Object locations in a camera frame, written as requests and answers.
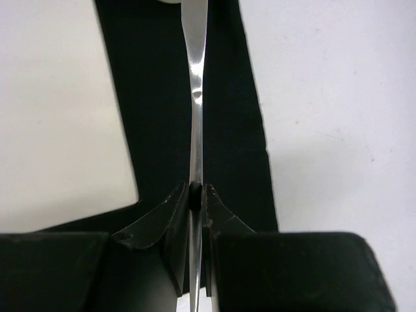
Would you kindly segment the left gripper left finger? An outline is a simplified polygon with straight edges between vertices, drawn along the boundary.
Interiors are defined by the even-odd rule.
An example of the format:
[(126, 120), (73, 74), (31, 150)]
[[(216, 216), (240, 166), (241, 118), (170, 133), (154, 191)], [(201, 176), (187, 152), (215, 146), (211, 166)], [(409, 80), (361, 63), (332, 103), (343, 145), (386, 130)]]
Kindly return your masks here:
[(43, 231), (1, 235), (2, 311), (175, 311), (189, 190)]

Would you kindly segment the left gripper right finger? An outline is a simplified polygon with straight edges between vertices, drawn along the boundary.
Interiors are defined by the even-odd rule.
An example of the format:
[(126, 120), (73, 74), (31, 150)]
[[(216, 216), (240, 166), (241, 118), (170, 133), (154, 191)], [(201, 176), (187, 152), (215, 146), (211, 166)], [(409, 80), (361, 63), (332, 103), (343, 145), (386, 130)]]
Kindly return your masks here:
[(367, 241), (349, 232), (259, 233), (203, 189), (203, 263), (214, 311), (395, 311)]

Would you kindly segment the black cloth placemat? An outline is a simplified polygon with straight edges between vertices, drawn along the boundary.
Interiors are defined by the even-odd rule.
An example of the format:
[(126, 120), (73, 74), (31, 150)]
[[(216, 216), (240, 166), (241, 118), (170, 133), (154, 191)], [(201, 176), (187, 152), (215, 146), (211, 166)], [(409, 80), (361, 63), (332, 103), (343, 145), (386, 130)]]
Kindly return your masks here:
[[(189, 176), (190, 87), (179, 5), (97, 1), (139, 197), (55, 231), (117, 232)], [(276, 231), (265, 132), (237, 1), (210, 1), (203, 180), (257, 232)]]

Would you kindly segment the silver knife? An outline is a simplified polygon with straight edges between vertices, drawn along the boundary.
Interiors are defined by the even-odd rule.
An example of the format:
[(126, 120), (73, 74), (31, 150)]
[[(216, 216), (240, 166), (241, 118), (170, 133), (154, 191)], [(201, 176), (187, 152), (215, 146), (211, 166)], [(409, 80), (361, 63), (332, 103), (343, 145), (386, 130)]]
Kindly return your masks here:
[(181, 2), (181, 23), (187, 50), (191, 93), (191, 138), (189, 164), (189, 294), (190, 310), (199, 310), (202, 274), (203, 188), (203, 72), (207, 38), (206, 0)]

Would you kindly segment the metal cup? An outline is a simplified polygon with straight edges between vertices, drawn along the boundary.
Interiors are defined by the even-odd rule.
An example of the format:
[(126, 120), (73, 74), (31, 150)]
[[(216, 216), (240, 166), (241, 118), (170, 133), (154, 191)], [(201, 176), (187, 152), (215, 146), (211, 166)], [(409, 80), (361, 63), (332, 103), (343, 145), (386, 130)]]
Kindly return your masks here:
[(160, 2), (167, 3), (167, 4), (178, 4), (181, 3), (181, 0), (159, 0)]

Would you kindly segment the square white plate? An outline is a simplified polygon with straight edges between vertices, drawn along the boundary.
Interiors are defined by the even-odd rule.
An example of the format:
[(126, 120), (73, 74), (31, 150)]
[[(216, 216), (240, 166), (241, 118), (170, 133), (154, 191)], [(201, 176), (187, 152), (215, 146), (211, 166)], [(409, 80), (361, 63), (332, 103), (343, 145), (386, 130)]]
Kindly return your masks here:
[(1, 231), (138, 201), (93, 1), (1, 2)]

